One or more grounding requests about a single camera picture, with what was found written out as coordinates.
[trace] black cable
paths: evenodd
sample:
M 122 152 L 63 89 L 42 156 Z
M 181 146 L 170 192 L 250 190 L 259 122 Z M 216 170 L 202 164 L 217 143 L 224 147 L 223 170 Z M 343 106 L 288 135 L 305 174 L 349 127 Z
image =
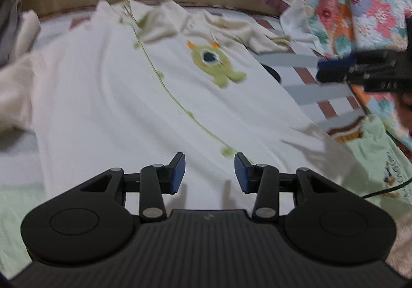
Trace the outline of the black cable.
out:
M 400 185 L 397 185 L 397 186 L 394 186 L 394 187 L 391 187 L 391 188 L 387 188 L 387 189 L 383 189 L 383 190 L 380 190 L 380 191 L 376 191 L 375 193 L 370 193 L 368 195 L 362 196 L 362 198 L 367 199 L 367 198 L 372 197 L 372 196 L 390 193 L 391 191 L 398 190 L 398 189 L 401 189 L 401 188 L 407 186 L 411 182 L 412 182 L 412 178 L 409 179 L 408 181 L 405 181 L 404 183 L 401 183 Z

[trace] gray cloth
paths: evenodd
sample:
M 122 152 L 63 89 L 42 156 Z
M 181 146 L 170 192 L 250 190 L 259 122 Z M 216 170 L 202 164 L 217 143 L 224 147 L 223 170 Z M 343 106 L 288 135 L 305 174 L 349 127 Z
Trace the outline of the gray cloth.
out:
M 0 67 L 9 63 L 19 27 L 19 0 L 5 0 L 0 7 Z

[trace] white fabric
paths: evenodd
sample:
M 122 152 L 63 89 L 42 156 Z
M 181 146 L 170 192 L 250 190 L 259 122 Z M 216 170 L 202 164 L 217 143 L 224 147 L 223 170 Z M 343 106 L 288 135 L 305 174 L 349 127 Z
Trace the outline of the white fabric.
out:
M 0 71 L 0 117 L 36 132 L 48 197 L 111 167 L 137 172 L 184 152 L 180 201 L 165 196 L 166 206 L 252 208 L 254 196 L 241 192 L 233 157 L 224 157 L 222 145 L 182 111 L 152 66 L 197 121 L 254 163 L 281 172 L 308 167 L 344 181 L 354 159 L 238 42 L 255 51 L 283 50 L 272 41 L 280 37 L 257 23 L 206 11 L 190 15 L 173 2 L 131 8 L 140 27 L 121 5 L 117 14 L 101 2 L 90 22 Z M 217 41 L 233 70 L 247 78 L 219 88 L 193 63 L 188 40 Z
M 37 14 L 33 10 L 24 12 L 21 15 L 16 42 L 10 55 L 11 61 L 15 61 L 30 49 L 39 31 L 40 20 Z
M 285 34 L 289 35 L 293 41 L 299 42 L 312 50 L 323 53 L 323 48 L 319 38 L 312 34 L 303 0 L 294 0 L 292 5 L 280 16 L 280 23 Z

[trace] green embroidered vine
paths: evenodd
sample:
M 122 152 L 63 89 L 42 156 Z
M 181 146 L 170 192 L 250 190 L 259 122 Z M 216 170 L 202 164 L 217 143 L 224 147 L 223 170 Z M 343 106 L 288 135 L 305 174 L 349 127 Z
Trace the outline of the green embroidered vine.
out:
M 142 26 L 143 23 L 147 20 L 147 16 L 144 16 L 140 22 L 137 22 L 137 20 L 136 20 L 136 19 L 134 18 L 134 16 L 133 16 L 133 12 L 131 11 L 130 1 L 128 1 L 128 7 L 125 5 L 125 6 L 124 6 L 124 9 L 126 10 L 127 15 L 131 17 L 131 19 L 135 22 L 135 24 L 136 24 L 138 27 Z M 167 89 L 166 85 L 165 85 L 164 82 L 163 82 L 163 78 L 164 78 L 163 73 L 160 72 L 160 71 L 157 71 L 156 68 L 154 67 L 152 61 L 151 61 L 150 58 L 149 58 L 148 53 L 146 52 L 146 49 L 145 49 L 143 43 L 139 40 L 139 37 L 138 37 L 138 35 L 137 35 L 137 32 L 136 32 L 135 27 L 133 26 L 133 24 L 128 23 L 128 22 L 125 22 L 122 16 L 120 16 L 119 23 L 128 24 L 129 26 L 132 27 L 132 29 L 133 29 L 133 31 L 134 31 L 134 34 L 135 34 L 135 36 L 136 36 L 136 39 L 137 39 L 137 42 L 134 44 L 133 47 L 134 47 L 135 49 L 140 48 L 140 47 L 142 48 L 143 53 L 145 54 L 145 57 L 146 57 L 147 60 L 149 61 L 150 66 L 152 67 L 154 73 L 155 73 L 156 76 L 157 76 L 157 79 L 159 80 L 160 84 L 162 85 L 162 87 L 163 87 L 163 89 L 166 91 L 166 93 L 170 96 L 170 98 L 180 107 L 181 110 L 184 111 L 184 113 L 185 113 L 187 116 L 189 116 L 191 119 L 193 119 L 193 121 L 194 121 L 198 126 L 200 126 L 208 135 L 210 135 L 212 138 L 214 138 L 215 140 L 217 140 L 219 143 L 221 143 L 221 144 L 224 146 L 224 147 L 220 150 L 220 153 L 221 153 L 223 156 L 225 156 L 225 157 L 233 156 L 237 151 L 236 151 L 233 147 L 231 147 L 229 144 L 227 144 L 226 142 L 224 142 L 222 139 L 220 139 L 220 138 L 219 138 L 217 135 L 215 135 L 213 132 L 211 132 L 210 130 L 208 130 L 203 124 L 201 124 L 201 123 L 194 117 L 193 113 L 192 113 L 190 110 L 187 110 L 185 107 L 183 107 L 183 106 L 181 105 L 181 103 L 180 103 L 180 102 L 173 96 L 173 94 Z

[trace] ribbed black surface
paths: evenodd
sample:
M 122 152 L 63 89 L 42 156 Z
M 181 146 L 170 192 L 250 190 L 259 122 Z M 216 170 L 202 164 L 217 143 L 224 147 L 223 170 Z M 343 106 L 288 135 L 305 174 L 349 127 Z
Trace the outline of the ribbed black surface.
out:
M 292 250 L 244 211 L 178 211 L 146 224 L 117 255 L 81 268 L 34 263 L 17 288 L 387 288 L 405 280 L 381 262 L 332 267 Z

